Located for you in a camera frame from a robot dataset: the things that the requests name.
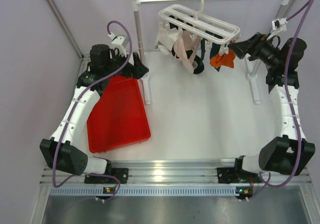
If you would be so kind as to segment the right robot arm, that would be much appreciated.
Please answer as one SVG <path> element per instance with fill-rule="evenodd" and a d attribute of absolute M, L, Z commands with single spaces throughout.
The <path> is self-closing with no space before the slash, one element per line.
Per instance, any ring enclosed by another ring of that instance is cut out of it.
<path fill-rule="evenodd" d="M 260 174 L 266 172 L 293 178 L 315 153 L 315 144 L 307 141 L 300 126 L 297 99 L 300 84 L 296 69 L 307 44 L 300 38 L 289 38 L 279 48 L 273 45 L 273 39 L 271 35 L 256 33 L 246 41 L 229 45 L 240 59 L 260 60 L 267 66 L 265 82 L 274 109 L 275 136 L 259 154 L 240 156 L 233 167 L 218 168 L 219 183 L 260 182 Z"/>

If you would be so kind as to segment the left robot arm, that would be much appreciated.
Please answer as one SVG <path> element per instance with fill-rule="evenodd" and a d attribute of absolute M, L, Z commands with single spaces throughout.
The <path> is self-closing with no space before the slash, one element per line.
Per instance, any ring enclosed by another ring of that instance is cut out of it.
<path fill-rule="evenodd" d="M 110 160 L 97 153 L 146 141 L 150 126 L 138 79 L 148 73 L 139 54 L 125 54 L 105 44 L 91 48 L 71 103 L 54 133 L 40 142 L 41 153 L 56 174 L 92 175 L 101 182 L 113 176 Z"/>

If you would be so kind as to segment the white clip sock hanger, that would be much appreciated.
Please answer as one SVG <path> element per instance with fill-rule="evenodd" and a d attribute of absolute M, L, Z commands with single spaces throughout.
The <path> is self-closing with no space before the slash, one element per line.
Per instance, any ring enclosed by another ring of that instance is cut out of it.
<path fill-rule="evenodd" d="M 228 45 L 240 37 L 240 28 L 203 13 L 204 0 L 200 0 L 200 8 L 195 11 L 183 5 L 171 5 L 158 14 L 162 21 L 174 24 L 191 32 L 210 43 L 220 45 L 219 54 L 227 54 Z"/>

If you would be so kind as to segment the pink sock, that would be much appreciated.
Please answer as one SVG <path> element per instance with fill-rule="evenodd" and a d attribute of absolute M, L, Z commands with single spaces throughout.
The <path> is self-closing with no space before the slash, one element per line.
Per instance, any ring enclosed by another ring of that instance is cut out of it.
<path fill-rule="evenodd" d="M 175 42 L 172 48 L 172 55 L 177 61 L 192 74 L 200 74 L 204 70 L 204 65 L 200 57 L 197 55 L 201 37 L 192 37 L 190 31 L 183 31 L 181 37 Z"/>

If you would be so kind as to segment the orange sock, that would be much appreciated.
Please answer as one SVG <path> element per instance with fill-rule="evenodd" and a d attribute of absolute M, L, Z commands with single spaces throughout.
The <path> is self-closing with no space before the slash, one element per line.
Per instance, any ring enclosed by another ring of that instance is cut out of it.
<path fill-rule="evenodd" d="M 223 62 L 223 56 L 217 54 L 210 59 L 210 65 L 214 68 L 220 68 Z"/>
<path fill-rule="evenodd" d="M 229 68 L 234 68 L 234 60 L 235 60 L 235 53 L 231 50 L 229 50 L 228 53 L 223 54 L 220 60 L 220 65 L 221 66 L 225 66 L 225 67 L 229 67 Z"/>

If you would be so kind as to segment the green christmas sock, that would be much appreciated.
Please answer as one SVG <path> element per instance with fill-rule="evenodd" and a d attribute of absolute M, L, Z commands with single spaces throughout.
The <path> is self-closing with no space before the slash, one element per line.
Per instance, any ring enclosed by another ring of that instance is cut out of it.
<path fill-rule="evenodd" d="M 205 44 L 206 44 L 206 39 L 202 39 L 201 41 L 200 41 L 200 46 L 201 46 L 201 48 L 200 48 L 200 50 L 201 50 L 201 61 L 200 61 L 200 66 L 201 67 L 204 67 L 204 57 L 205 57 L 205 54 L 206 54 L 206 48 L 205 48 Z"/>

